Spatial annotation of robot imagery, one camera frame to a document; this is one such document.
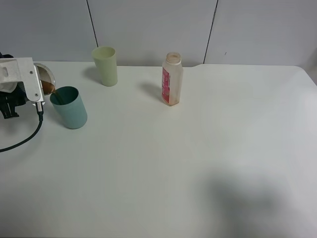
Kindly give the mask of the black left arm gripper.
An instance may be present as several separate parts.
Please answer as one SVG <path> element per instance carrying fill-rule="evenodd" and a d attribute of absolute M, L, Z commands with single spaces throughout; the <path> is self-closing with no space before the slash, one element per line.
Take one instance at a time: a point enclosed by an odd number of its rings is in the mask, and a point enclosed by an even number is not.
<path fill-rule="evenodd" d="M 0 92 L 0 111 L 4 119 L 17 118 L 15 107 L 26 104 L 26 94 L 22 83 L 18 82 L 12 92 Z"/>

